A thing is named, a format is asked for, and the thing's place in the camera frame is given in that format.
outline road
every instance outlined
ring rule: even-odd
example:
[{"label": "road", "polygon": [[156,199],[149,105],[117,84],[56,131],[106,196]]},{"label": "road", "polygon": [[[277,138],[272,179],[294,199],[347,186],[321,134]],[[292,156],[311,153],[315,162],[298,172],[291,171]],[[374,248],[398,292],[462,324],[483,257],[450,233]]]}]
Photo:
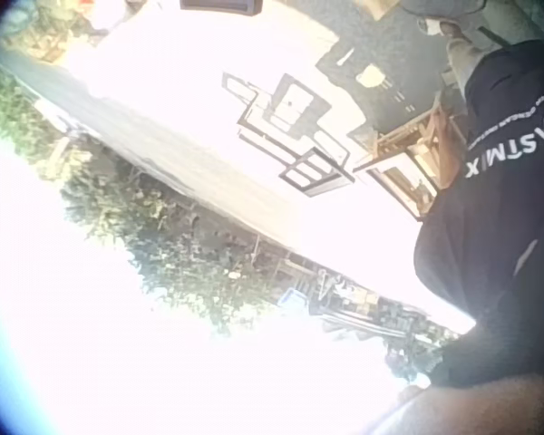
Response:
[{"label": "road", "polygon": [[[285,19],[287,12],[282,10],[281,14]],[[324,125],[337,131],[334,135],[364,122],[363,114],[357,116],[358,106],[346,92],[323,79],[315,68],[301,63],[302,53],[308,61],[318,60],[338,38],[301,14],[290,16],[291,28],[306,25],[310,33],[316,32],[315,38],[303,42],[296,38],[302,34],[285,29],[279,43],[276,36],[266,36],[277,34],[273,22],[267,26],[259,23],[252,29],[262,41],[266,40],[265,48],[269,50],[265,53],[286,64],[274,68],[241,55],[252,45],[207,55],[205,50],[210,47],[222,51],[227,46],[214,41],[193,47],[174,46],[178,57],[174,54],[169,60],[157,57],[149,53],[149,47],[158,42],[157,34],[164,36],[170,23],[152,21],[159,28],[155,34],[145,24],[143,14],[139,22],[132,20],[132,24],[112,34],[98,53],[100,62],[91,64],[98,67],[97,74],[92,75],[93,69],[86,74],[102,78],[97,83],[99,91],[107,94],[102,98],[94,98],[93,81],[84,80],[84,76],[82,80],[76,78],[76,72],[72,75],[64,68],[39,64],[12,52],[0,53],[0,62],[46,100],[96,131],[126,159],[174,189],[302,256],[338,270],[360,285],[423,309],[441,324],[463,330],[465,324],[471,323],[431,294],[414,274],[413,247],[419,225],[379,186],[357,182],[307,198],[279,180],[280,168],[275,161],[270,162],[238,140],[235,122],[243,107],[221,89],[222,71],[251,71],[259,77],[261,87],[266,88],[268,81],[273,88],[277,77],[288,69],[298,80],[305,77],[308,86],[317,85],[318,93],[331,102],[332,110],[325,116]],[[188,20],[187,27],[182,24],[178,32],[206,25],[203,19]],[[216,18],[209,20],[214,20],[209,23],[211,28],[220,26],[217,30],[221,33],[226,30]],[[248,25],[240,21],[232,24],[238,28]],[[245,37],[243,32],[236,37]],[[126,50],[123,48],[124,53],[118,55],[122,47]],[[172,68],[170,62],[175,59],[187,59],[187,69],[182,62]],[[211,66],[208,62],[215,62],[213,59],[220,64]],[[154,65],[151,71],[147,65]]]}]

